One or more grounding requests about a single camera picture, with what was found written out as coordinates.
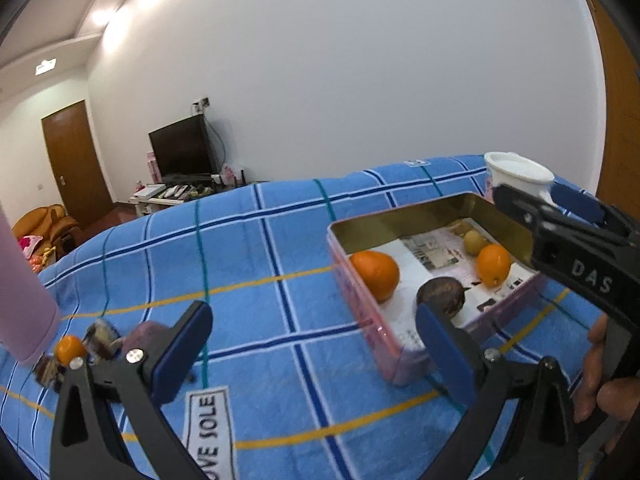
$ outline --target orange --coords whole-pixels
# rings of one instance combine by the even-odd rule
[[[378,303],[391,298],[400,282],[400,269],[391,256],[361,251],[352,254],[349,260]]]
[[[511,257],[501,245],[487,245],[478,254],[476,269],[482,282],[493,288],[507,279],[511,270]]]
[[[82,341],[74,335],[65,335],[53,348],[54,357],[65,367],[76,357],[86,358],[86,354]]]

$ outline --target blue gripper pad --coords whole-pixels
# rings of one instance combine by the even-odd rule
[[[560,207],[589,223],[598,224],[604,220],[604,211],[597,199],[585,195],[579,189],[555,183],[551,188],[551,198]]]
[[[438,316],[423,303],[419,304],[416,310],[415,326],[428,354],[436,363],[451,398],[471,408],[478,393],[476,370],[470,364],[464,350],[458,346],[459,341],[456,341],[454,331],[462,332],[462,337],[467,336],[473,345],[478,345],[466,332],[455,328],[443,313]]]
[[[167,339],[163,338],[166,349],[153,367],[150,381],[151,399],[156,406],[175,399],[209,338],[212,324],[211,307],[207,303],[197,302],[169,330]]]

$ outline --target human hand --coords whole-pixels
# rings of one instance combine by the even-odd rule
[[[574,421],[582,422],[590,417],[596,407],[620,422],[631,420],[640,402],[640,380],[635,377],[614,379],[600,387],[602,382],[602,356],[609,317],[601,316],[591,327],[587,338],[591,349],[584,356],[583,378],[575,394]],[[610,453],[622,434],[607,442],[605,451]]]

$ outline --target ceiling light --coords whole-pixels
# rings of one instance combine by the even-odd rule
[[[104,27],[111,21],[115,14],[115,10],[96,10],[92,14],[92,18],[94,19],[94,23],[98,25],[98,27]]]
[[[40,63],[37,67],[36,67],[36,75],[40,75],[40,74],[44,74],[45,72],[48,72],[49,70],[53,70],[56,66],[56,58],[50,59],[49,61],[47,61],[46,59],[44,59],[42,61],[42,63]]]

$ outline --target wooden floor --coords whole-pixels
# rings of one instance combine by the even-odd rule
[[[107,229],[110,229],[116,225],[126,224],[127,222],[131,222],[136,218],[136,210],[133,206],[118,205],[107,216],[90,225],[87,229],[84,230],[84,232],[88,240],[89,238],[93,238],[95,235],[98,235],[101,232],[106,231]]]

